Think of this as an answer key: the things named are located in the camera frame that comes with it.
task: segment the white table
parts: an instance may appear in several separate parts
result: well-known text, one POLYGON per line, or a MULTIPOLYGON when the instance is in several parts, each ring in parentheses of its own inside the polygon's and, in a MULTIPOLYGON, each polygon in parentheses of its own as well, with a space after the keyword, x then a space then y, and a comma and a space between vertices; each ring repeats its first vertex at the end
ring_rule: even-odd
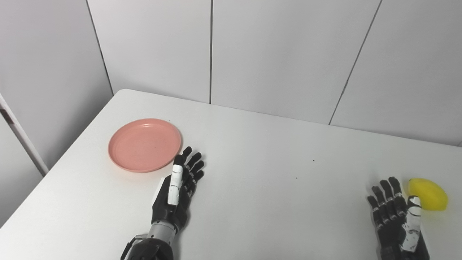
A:
POLYGON ((0 259, 119 259, 148 231, 171 165, 114 165, 112 134, 139 118, 173 123, 205 155, 205 177, 177 236, 176 260, 373 260, 365 197, 381 178, 429 178, 447 211, 423 213, 431 257, 461 259, 462 149, 121 90, 0 229, 0 259))

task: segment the pink plate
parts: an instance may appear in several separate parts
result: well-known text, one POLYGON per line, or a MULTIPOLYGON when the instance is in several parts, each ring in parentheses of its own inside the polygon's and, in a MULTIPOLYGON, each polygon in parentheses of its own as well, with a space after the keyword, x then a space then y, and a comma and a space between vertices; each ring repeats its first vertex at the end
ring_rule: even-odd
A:
POLYGON ((136 173, 169 164, 180 150, 181 136, 164 120, 145 118, 122 126, 109 141, 109 157, 120 168, 136 173))

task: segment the yellow object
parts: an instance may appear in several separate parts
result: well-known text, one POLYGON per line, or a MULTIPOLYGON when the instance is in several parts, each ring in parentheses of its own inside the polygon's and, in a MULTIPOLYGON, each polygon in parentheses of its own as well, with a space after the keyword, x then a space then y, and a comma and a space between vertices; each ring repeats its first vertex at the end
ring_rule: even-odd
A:
POLYGON ((448 205, 448 195, 431 180, 410 179, 409 195, 418 196, 424 210, 445 210, 448 205))

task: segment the robotic hand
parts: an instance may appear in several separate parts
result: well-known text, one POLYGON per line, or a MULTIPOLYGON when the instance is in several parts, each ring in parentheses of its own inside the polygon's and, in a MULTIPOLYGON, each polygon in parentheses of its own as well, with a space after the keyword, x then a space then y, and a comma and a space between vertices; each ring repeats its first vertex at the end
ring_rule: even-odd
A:
POLYGON ((162 178, 157 187, 149 233, 135 236, 125 247, 121 260, 173 260, 170 244, 175 234, 185 226, 188 219, 186 211, 197 181, 204 176, 200 170, 204 167, 204 162, 199 161, 200 153, 186 163, 191 152, 188 146, 183 154, 175 156, 172 174, 162 178))
POLYGON ((372 206, 372 218, 377 228, 382 260, 429 260, 425 241, 420 233, 420 199, 410 196, 406 200, 395 177, 381 180, 373 186, 375 196, 367 197, 372 206))

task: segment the white wall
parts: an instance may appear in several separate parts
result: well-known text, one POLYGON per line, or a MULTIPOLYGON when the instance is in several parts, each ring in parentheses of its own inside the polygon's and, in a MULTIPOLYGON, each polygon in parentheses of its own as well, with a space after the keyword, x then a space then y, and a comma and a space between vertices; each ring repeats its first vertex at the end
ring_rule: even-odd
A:
POLYGON ((88 0, 114 91, 209 102, 210 0, 88 0))
MULTIPOLYGON (((379 0, 214 0, 213 104, 328 124, 379 0)), ((208 102, 210 0, 89 0, 114 89, 208 102)), ((386 0, 332 124, 458 145, 461 3, 386 0)))
POLYGON ((0 2, 0 93, 48 167, 112 97, 85 0, 0 2))
POLYGON ((212 103, 328 124, 378 0, 215 0, 212 103))
POLYGON ((0 227, 41 179, 34 163, 0 116, 0 227))
POLYGON ((332 124, 458 145, 462 2, 384 0, 332 124))

